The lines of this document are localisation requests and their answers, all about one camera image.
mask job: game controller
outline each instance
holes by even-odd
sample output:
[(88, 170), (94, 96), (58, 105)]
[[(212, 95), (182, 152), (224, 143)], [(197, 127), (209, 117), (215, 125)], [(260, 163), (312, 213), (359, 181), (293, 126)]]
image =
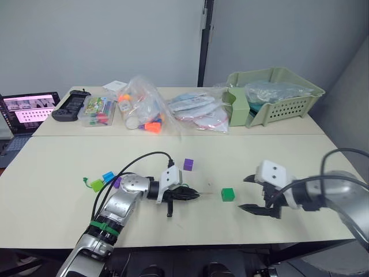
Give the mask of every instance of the game controller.
[(51, 116), (56, 121), (76, 121), (78, 119), (78, 112), (83, 107), (83, 102), (91, 93), (83, 91), (71, 91), (69, 97), (61, 107), (51, 113)]

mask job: plastic basket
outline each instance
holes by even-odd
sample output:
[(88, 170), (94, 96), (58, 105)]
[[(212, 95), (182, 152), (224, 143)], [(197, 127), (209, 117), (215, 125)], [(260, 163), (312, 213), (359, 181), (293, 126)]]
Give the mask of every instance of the plastic basket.
[[(311, 96), (289, 98), (274, 104), (266, 103), (261, 107), (259, 112), (253, 116), (249, 113), (250, 107), (248, 106), (247, 100), (245, 101), (246, 96), (243, 87), (246, 84), (255, 81), (293, 83), (306, 88), (311, 88), (313, 91)], [(245, 124), (248, 128), (259, 124), (266, 126), (269, 122), (291, 117), (305, 117), (319, 97), (325, 93), (325, 91), (320, 87), (310, 83), (287, 68), (270, 68), (249, 72), (235, 72), (228, 76), (227, 85), (231, 88), (226, 92), (227, 94), (224, 98), (227, 100), (233, 100), (233, 102), (229, 102), (232, 104), (232, 107), (229, 107), (227, 110), (231, 117), (230, 125), (238, 126)], [(245, 111), (247, 111), (247, 117), (243, 118)]]

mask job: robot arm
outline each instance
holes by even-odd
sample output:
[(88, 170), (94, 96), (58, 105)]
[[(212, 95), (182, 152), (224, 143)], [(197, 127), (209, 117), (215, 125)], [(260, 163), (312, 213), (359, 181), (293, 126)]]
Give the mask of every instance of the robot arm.
[(176, 166), (164, 171), (159, 182), (154, 181), (152, 177), (124, 175), (119, 189), (91, 221), (63, 263), (57, 277), (110, 276), (105, 263), (136, 203), (142, 198), (157, 200), (158, 204), (162, 201), (168, 202), (168, 216), (172, 216), (173, 199), (189, 200), (199, 197), (194, 189), (182, 187), (181, 183), (182, 173)]
[[(346, 171), (331, 171), (332, 177), (356, 179)], [(266, 207), (255, 204), (243, 204), (240, 208), (254, 215), (266, 215), (281, 218), (281, 207), (303, 208), (305, 211), (318, 211), (328, 207), (336, 211), (355, 238), (369, 251), (369, 191), (353, 182), (343, 179), (326, 179), (324, 187), (320, 180), (308, 181), (286, 190), (282, 197), (268, 207), (271, 199), (279, 190), (289, 185), (296, 178), (279, 164), (264, 160), (255, 175), (248, 176), (245, 182), (254, 182), (263, 186)]]

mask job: gray wall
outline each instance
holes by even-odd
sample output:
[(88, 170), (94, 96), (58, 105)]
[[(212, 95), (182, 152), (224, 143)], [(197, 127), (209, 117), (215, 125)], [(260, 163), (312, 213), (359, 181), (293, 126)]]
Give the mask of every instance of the gray wall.
[(205, 85), (285, 66), (329, 90), (368, 34), (368, 0), (216, 0)]
[(129, 81), (196, 86), (200, 0), (0, 0), (0, 93)]
[[(337, 147), (369, 152), (369, 38), (364, 41), (312, 117)], [(369, 181), (369, 159), (345, 154), (360, 175)]]

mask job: table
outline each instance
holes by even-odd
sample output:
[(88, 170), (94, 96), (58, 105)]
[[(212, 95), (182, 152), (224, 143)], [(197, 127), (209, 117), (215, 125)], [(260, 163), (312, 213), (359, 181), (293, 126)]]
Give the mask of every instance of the table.
[[(242, 182), (263, 159), (284, 165), (298, 178), (318, 174), (323, 154), (335, 149), (323, 134), (252, 136), (44, 136), (31, 138), (0, 177), (0, 247), (73, 248), (86, 226), (95, 193), (93, 181), (150, 151), (168, 152), (179, 167), (194, 159), (183, 180), (208, 193), (175, 202), (173, 218), (165, 204), (141, 201), (116, 247), (310, 242), (353, 236), (329, 209), (304, 212), (283, 208), (282, 219), (255, 216), (239, 204), (262, 205), (261, 186)], [(153, 156), (130, 168), (158, 177), (167, 159)], [(327, 170), (359, 176), (342, 154)], [(221, 188), (234, 188), (234, 202), (221, 201)]]
[[(106, 91), (102, 87), (73, 87), (71, 90), (85, 88), (86, 91), (93, 95), (106, 95)], [(202, 88), (159, 88), (159, 92), (163, 98), (170, 99), (179, 94), (199, 91)], [(64, 103), (69, 93), (60, 101), (57, 108)], [(200, 131), (194, 129), (184, 129), (184, 135), (196, 136), (223, 136), (223, 133)], [(262, 125), (254, 126), (250, 129), (245, 127), (231, 127), (229, 135), (255, 135), (255, 134), (324, 134), (322, 129), (307, 115), (305, 118), (294, 117), (289, 120), (281, 120), (268, 124), (268, 127)], [(112, 126), (106, 127), (88, 127), (81, 126), (81, 122), (58, 122), (52, 117), (46, 119), (45, 122), (33, 134), (34, 136), (156, 136), (151, 132), (142, 130), (128, 130), (121, 118), (118, 109), (115, 110)], [(172, 132), (162, 132), (161, 136), (173, 135)]]

